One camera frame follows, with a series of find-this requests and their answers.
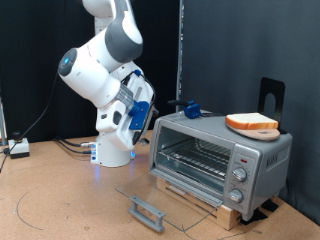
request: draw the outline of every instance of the wooden table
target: wooden table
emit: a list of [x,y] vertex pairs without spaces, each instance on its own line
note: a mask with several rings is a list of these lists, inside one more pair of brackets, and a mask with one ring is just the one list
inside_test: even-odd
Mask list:
[[0,239],[320,239],[319,226],[279,198],[267,219],[231,231],[205,219],[186,232],[164,222],[157,233],[128,213],[131,202],[115,190],[149,171],[149,146],[138,144],[135,160],[119,168],[93,165],[55,142],[30,149],[28,158],[8,158],[0,174]]

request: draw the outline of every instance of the toaster oven handle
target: toaster oven handle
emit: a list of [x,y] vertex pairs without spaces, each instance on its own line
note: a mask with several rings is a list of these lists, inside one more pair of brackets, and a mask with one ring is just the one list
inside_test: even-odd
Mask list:
[[[137,196],[130,197],[132,201],[132,206],[129,208],[129,212],[138,220],[152,228],[153,230],[156,230],[157,232],[163,232],[164,227],[162,226],[162,219],[166,215],[164,212],[161,212],[160,210],[156,209],[155,207],[151,206],[150,204],[146,203],[145,201],[141,200]],[[150,218],[146,217],[138,210],[138,205],[152,213],[156,216],[156,221],[152,221]]]

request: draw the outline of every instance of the wooden platform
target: wooden platform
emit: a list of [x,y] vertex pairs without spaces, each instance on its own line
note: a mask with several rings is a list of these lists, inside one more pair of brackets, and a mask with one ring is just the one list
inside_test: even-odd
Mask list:
[[175,186],[170,185],[170,183],[161,178],[157,178],[157,188],[203,215],[211,213],[207,218],[226,230],[232,229],[240,222],[240,212],[232,210],[224,205],[221,205],[212,212],[211,205],[199,200],[187,192],[182,191],[181,189],[176,188]]

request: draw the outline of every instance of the toast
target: toast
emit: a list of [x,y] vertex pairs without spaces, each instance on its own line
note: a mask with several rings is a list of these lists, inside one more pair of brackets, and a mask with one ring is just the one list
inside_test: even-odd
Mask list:
[[241,113],[226,116],[226,124],[243,130],[277,129],[278,122],[260,113]]

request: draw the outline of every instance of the toaster oven knob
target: toaster oven knob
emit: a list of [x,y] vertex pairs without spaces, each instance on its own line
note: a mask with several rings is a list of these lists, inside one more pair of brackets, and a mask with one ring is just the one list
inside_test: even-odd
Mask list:
[[247,173],[243,168],[236,168],[232,171],[232,175],[240,182],[247,179]]
[[227,197],[237,203],[240,203],[243,199],[242,193],[237,189],[234,189],[231,192],[229,192]]

